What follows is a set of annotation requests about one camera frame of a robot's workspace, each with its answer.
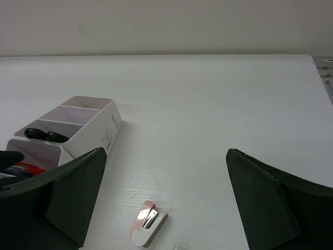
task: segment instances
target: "organizer compartment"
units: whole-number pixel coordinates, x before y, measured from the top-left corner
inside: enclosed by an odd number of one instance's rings
[[[74,96],[61,104],[61,106],[79,107],[79,108],[92,108],[104,109],[112,99],[107,98],[94,98],[87,96]]]
[[[47,121],[47,120],[35,120],[29,125],[25,126],[24,128],[17,131],[14,136],[25,137],[24,131],[27,128],[34,128],[40,129],[44,132],[55,132],[67,136],[71,138],[74,136],[83,125],[79,124],[71,124],[71,123],[64,123],[64,122],[56,122],[56,121]]]
[[[59,145],[33,142],[28,140],[11,139],[7,151],[19,151],[24,154],[24,163],[50,170],[71,161],[73,158]]]
[[[54,108],[14,134],[14,139],[61,146],[62,150],[77,158],[97,147],[109,155],[122,125],[116,103],[112,99],[75,96]],[[63,143],[27,139],[26,128],[55,132],[69,138]]]
[[[58,106],[39,119],[86,125],[99,112],[97,109]]]

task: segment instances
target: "white label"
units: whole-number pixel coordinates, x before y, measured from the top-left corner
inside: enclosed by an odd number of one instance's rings
[[[102,138],[100,139],[103,143],[103,145],[105,146],[106,148],[106,151],[109,150],[109,147],[111,145],[111,142],[113,140],[112,138],[112,134],[113,134],[113,131],[114,131],[114,122],[112,120],[109,121],[103,135],[102,135]]]
[[[116,129],[117,129],[118,128],[118,123],[117,123],[117,121],[116,121],[116,119],[113,115],[111,116],[111,119],[112,119],[114,125],[116,125]]]

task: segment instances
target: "pink stapler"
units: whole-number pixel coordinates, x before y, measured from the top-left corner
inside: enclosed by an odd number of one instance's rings
[[[149,247],[154,237],[168,218],[168,213],[158,213],[155,203],[145,201],[132,228],[130,237],[134,245]]]

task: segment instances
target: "gray wall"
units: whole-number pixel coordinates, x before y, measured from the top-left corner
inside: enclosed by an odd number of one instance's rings
[[[333,0],[0,0],[0,55],[333,56]]]

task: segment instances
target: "red object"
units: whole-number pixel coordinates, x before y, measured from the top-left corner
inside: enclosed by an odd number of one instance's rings
[[[45,169],[41,169],[35,165],[31,165],[31,164],[27,164],[27,163],[22,163],[22,162],[19,162],[17,163],[17,165],[21,165],[21,166],[24,166],[27,170],[28,173],[30,174],[34,174],[34,175],[37,175],[37,174],[40,174],[40,173],[44,173],[46,172],[47,170]]]

